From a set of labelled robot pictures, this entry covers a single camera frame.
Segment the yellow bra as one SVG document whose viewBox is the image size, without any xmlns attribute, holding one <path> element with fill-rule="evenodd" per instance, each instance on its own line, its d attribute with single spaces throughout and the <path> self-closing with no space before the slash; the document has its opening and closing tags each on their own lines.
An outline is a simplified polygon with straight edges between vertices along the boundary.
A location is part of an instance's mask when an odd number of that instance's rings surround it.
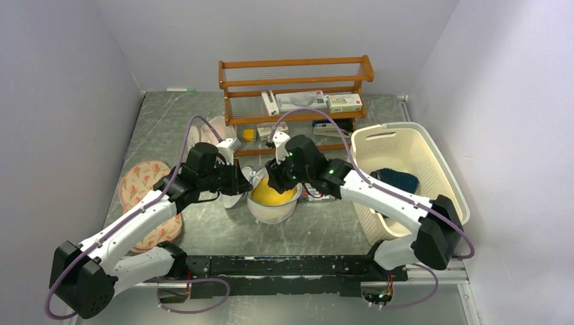
<svg viewBox="0 0 574 325">
<path fill-rule="evenodd" d="M 258 204 L 274 207 L 290 202 L 296 195 L 295 188 L 279 193 L 268 184 L 269 178 L 263 178 L 252 191 L 250 197 Z"/>
</svg>

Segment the round white mesh laundry bag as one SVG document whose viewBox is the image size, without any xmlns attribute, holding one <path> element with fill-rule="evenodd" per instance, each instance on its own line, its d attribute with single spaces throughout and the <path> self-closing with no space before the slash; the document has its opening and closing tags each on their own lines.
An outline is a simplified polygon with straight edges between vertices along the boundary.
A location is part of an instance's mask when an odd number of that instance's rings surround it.
<svg viewBox="0 0 574 325">
<path fill-rule="evenodd" d="M 263 178 L 268 177 L 266 169 L 265 168 L 255 169 L 254 167 L 247 166 L 242 168 L 242 172 L 246 176 L 247 180 L 249 180 L 249 182 L 251 183 L 252 190 L 247 193 L 235 196 L 222 195 L 223 207 L 225 209 L 232 209 L 234 207 L 237 207 L 239 203 L 245 199 L 248 210 L 255 217 L 255 219 L 258 222 L 266 224 L 281 223 L 294 213 L 298 198 L 303 191 L 303 186 L 301 184 L 298 184 L 294 187 L 297 190 L 297 193 L 290 202 L 280 206 L 269 207 L 256 203 L 250 197 L 252 191 L 257 186 L 257 184 Z"/>
</svg>

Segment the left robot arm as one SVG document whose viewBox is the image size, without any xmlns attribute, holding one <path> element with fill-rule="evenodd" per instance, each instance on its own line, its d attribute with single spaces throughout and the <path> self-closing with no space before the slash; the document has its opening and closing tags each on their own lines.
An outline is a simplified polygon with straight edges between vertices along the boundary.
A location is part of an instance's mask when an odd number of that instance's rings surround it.
<svg viewBox="0 0 574 325">
<path fill-rule="evenodd" d="M 79 244 L 65 241 L 55 250 L 45 313 L 54 296 L 72 308 L 74 316 L 92 318 L 122 291 L 154 278 L 176 282 L 187 279 L 187 255 L 176 244 L 163 241 L 145 254 L 126 257 L 152 230 L 200 202 L 203 192 L 235 196 L 252 190 L 240 164 L 223 146 L 195 145 L 180 154 L 171 172 L 113 224 Z"/>
</svg>

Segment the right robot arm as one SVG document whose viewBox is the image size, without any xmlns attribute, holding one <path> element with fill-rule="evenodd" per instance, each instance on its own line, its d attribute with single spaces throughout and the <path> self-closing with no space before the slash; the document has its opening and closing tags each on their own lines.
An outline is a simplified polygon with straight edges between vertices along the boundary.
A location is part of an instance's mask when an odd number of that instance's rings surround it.
<svg viewBox="0 0 574 325">
<path fill-rule="evenodd" d="M 308 183 L 320 193 L 362 204 L 400 223 L 408 234 L 384 240 L 365 263 L 367 275 L 382 280 L 400 265 L 422 263 L 447 268 L 462 234 L 462 224 L 452 200 L 444 195 L 431 199 L 410 194 L 370 177 L 353 161 L 327 159 L 305 135 L 278 132 L 268 142 L 275 157 L 266 163 L 268 184 L 283 193 Z"/>
</svg>

